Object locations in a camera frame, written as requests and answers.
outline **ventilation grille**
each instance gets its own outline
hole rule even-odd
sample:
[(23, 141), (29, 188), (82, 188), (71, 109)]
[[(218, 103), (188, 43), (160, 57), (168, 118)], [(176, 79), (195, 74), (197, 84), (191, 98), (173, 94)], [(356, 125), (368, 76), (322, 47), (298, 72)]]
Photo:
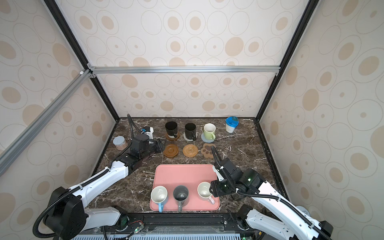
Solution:
[[(108, 240), (126, 237), (125, 234), (110, 235)], [(78, 235), (72, 240), (104, 240), (102, 234)], [(240, 240), (238, 233), (212, 233), (212, 234), (147, 234), (133, 235), (129, 240)]]

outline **pink tray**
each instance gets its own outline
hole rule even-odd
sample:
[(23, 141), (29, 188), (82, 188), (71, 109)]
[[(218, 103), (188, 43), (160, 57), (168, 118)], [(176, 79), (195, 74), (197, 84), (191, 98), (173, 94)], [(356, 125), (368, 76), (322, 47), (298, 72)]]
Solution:
[[(164, 186), (168, 191), (168, 202), (164, 205), (163, 211), (177, 211), (173, 190), (178, 185), (186, 186), (189, 191), (189, 202), (183, 207), (183, 211), (212, 211), (218, 209), (220, 199), (212, 196), (215, 204), (201, 200), (197, 193), (197, 186), (202, 182), (213, 180), (217, 180), (217, 176), (211, 164), (162, 164), (156, 168), (153, 188)], [(152, 200), (149, 206), (154, 211), (159, 210), (159, 206)]]

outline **food container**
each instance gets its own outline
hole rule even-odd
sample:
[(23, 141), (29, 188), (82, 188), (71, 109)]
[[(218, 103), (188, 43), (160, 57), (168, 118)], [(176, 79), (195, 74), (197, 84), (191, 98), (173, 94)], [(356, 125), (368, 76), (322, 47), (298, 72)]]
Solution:
[(125, 141), (125, 138), (123, 136), (117, 136), (113, 139), (113, 144), (115, 144), (116, 148), (118, 150), (124, 150), (128, 144)]
[(229, 133), (233, 133), (237, 125), (239, 125), (239, 119), (237, 117), (229, 117), (225, 120), (225, 130)]

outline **blue mug handle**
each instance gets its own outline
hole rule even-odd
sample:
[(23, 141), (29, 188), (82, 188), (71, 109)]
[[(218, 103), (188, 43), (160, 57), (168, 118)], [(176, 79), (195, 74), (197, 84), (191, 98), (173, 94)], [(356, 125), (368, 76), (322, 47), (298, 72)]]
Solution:
[(163, 203), (159, 203), (159, 212), (163, 211), (163, 207), (164, 207)]

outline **pink mug handle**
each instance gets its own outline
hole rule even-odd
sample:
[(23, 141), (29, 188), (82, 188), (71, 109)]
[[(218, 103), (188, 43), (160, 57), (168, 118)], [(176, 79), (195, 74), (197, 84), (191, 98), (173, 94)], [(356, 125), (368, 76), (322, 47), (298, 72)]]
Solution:
[(215, 204), (215, 200), (212, 197), (209, 197), (209, 200), (211, 201), (212, 204)]

